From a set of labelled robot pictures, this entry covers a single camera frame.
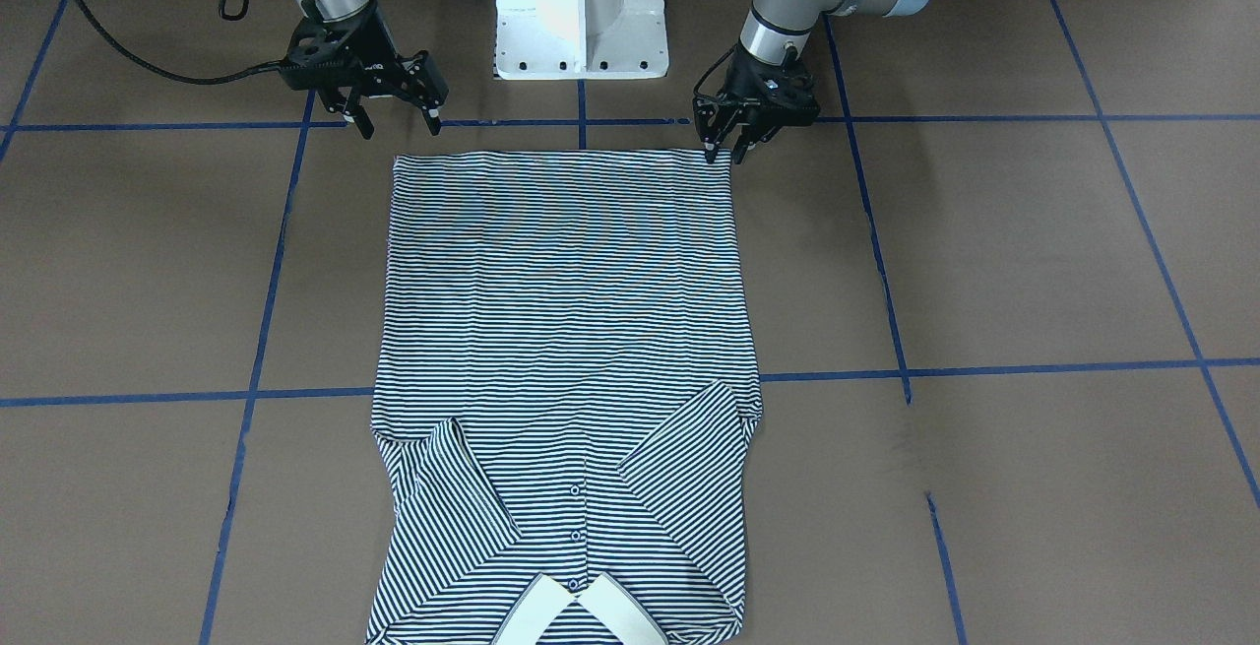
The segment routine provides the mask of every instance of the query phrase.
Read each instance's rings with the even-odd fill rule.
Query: robotic arm
[[[403,58],[377,0],[297,0],[302,20],[278,62],[294,89],[315,89],[329,112],[339,112],[372,137],[364,97],[397,97],[417,107],[430,134],[441,128],[446,81],[427,52]]]
[[[696,84],[696,128],[709,161],[737,126],[732,160],[740,164],[757,142],[769,142],[786,125],[810,125],[819,115],[814,77],[800,60],[819,14],[907,16],[927,0],[752,0],[740,42]],[[713,71],[730,58],[714,97],[701,92]]]

